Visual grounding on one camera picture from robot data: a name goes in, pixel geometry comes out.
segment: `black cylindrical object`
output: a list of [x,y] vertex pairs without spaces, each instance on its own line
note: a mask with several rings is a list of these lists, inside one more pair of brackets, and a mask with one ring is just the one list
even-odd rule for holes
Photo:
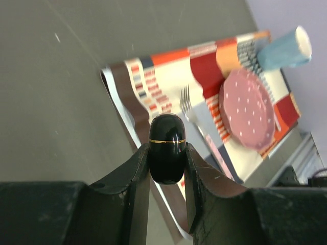
[[149,133],[148,164],[154,181],[175,184],[185,169],[186,137],[183,121],[175,114],[154,118]]

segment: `light blue cup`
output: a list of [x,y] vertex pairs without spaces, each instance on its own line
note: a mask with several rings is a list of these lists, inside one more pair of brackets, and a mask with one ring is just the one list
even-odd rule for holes
[[312,48],[307,32],[298,26],[290,33],[274,40],[257,55],[263,70],[275,70],[285,66],[297,67],[311,60]]

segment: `plate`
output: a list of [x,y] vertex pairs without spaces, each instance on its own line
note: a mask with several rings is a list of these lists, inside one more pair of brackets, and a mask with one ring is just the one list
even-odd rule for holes
[[259,77],[232,70],[219,91],[219,110],[227,131],[242,145],[261,151],[275,133],[274,109]]

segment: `gray table surface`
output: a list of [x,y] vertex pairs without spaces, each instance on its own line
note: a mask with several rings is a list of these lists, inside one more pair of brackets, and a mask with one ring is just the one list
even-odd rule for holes
[[[0,5],[0,181],[98,180],[132,154],[100,68],[256,30],[243,0]],[[152,196],[148,244],[172,244]]]

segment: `silver fork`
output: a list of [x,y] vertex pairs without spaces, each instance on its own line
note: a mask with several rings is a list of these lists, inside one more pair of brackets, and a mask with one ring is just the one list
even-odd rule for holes
[[186,117],[187,121],[192,123],[200,132],[205,144],[210,149],[211,154],[213,155],[214,159],[216,160],[217,164],[219,165],[222,172],[231,180],[234,180],[231,172],[229,171],[224,159],[222,158],[221,154],[219,153],[214,141],[212,140],[211,136],[206,133],[204,127],[201,125],[198,117],[192,110],[191,100],[190,100],[190,87],[186,86],[180,92],[180,107],[184,116]]

